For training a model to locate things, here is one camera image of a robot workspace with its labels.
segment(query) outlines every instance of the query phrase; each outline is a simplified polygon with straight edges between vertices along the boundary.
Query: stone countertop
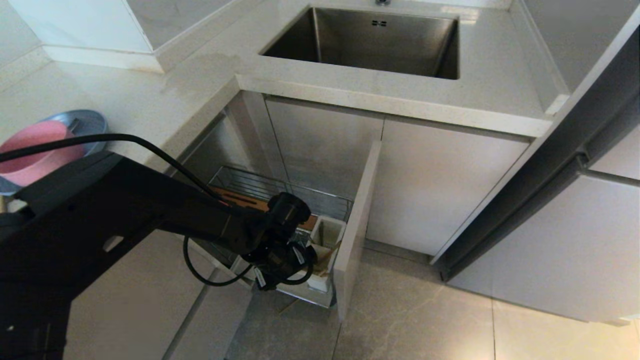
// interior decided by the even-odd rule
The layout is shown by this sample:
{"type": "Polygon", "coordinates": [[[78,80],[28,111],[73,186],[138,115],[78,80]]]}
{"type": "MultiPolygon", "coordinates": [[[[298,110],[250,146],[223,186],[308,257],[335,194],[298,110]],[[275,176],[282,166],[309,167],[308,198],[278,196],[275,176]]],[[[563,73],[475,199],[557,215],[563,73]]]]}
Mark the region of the stone countertop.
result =
{"type": "MultiPolygon", "coordinates": [[[[0,94],[0,142],[54,113],[101,112],[114,133],[130,133],[178,156],[240,90],[418,119],[542,136],[551,125],[505,10],[396,0],[265,0],[167,74],[50,63],[0,94]],[[309,6],[460,20],[460,79],[448,80],[259,55],[309,6]]],[[[156,170],[139,145],[112,151],[156,170]]]]}

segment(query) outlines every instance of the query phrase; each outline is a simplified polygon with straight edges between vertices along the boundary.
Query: blue bowl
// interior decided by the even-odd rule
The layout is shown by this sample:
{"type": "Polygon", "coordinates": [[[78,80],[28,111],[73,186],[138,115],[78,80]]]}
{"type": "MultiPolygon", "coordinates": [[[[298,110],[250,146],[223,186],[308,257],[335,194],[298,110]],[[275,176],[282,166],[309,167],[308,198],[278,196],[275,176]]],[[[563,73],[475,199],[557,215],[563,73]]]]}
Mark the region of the blue bowl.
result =
{"type": "MultiPolygon", "coordinates": [[[[109,132],[107,120],[98,112],[93,110],[72,110],[47,117],[41,121],[60,121],[76,136],[106,134],[109,132]]],[[[104,149],[106,142],[86,143],[84,155],[95,154],[104,149]]],[[[18,186],[3,177],[0,177],[0,195],[11,196],[22,187],[18,186]]]]}

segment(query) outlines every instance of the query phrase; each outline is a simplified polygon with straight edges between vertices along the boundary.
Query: gray tile floor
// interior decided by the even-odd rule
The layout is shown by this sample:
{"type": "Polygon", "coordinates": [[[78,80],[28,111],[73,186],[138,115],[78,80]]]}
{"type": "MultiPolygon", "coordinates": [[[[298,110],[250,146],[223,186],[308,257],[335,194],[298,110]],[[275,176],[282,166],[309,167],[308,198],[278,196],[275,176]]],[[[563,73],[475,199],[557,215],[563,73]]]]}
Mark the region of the gray tile floor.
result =
{"type": "Polygon", "coordinates": [[[637,360],[637,322],[582,323],[444,286],[428,258],[367,242],[346,321],[255,293],[228,360],[637,360]]]}

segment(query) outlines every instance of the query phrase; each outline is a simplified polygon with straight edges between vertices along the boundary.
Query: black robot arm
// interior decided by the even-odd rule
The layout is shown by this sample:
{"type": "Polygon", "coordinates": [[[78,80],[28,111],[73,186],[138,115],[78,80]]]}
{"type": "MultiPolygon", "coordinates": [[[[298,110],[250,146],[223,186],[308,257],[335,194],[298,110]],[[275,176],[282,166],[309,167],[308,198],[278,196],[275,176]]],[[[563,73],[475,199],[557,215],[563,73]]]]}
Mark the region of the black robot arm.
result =
{"type": "Polygon", "coordinates": [[[288,278],[305,268],[308,278],[315,261],[310,247],[289,242],[310,216],[297,197],[281,193],[267,212],[242,208],[112,152],[70,163],[15,197],[27,205],[0,215],[0,330],[10,329],[0,359],[56,358],[55,334],[36,345],[44,334],[34,331],[66,327],[71,301],[155,229],[239,254],[260,270],[261,290],[303,282],[288,278]],[[114,236],[122,240],[106,251],[114,236]]]}

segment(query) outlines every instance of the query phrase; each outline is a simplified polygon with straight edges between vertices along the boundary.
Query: wooden cutting board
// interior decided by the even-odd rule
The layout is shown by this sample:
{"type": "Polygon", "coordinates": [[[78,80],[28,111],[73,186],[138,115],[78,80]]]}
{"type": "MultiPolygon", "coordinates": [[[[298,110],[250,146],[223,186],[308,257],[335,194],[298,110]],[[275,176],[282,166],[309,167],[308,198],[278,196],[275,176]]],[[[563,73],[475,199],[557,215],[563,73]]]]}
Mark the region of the wooden cutting board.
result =
{"type": "MultiPolygon", "coordinates": [[[[231,192],[227,189],[218,188],[215,186],[210,186],[210,188],[212,188],[213,191],[215,191],[216,193],[220,194],[223,199],[233,202],[238,206],[242,206],[243,208],[253,208],[253,209],[258,209],[265,212],[269,210],[269,207],[267,206],[266,201],[241,195],[236,192],[231,192]]],[[[316,226],[317,220],[318,220],[317,216],[311,215],[309,217],[309,220],[307,220],[307,222],[305,222],[304,224],[298,226],[298,228],[311,231],[314,229],[314,226],[316,226]]]]}

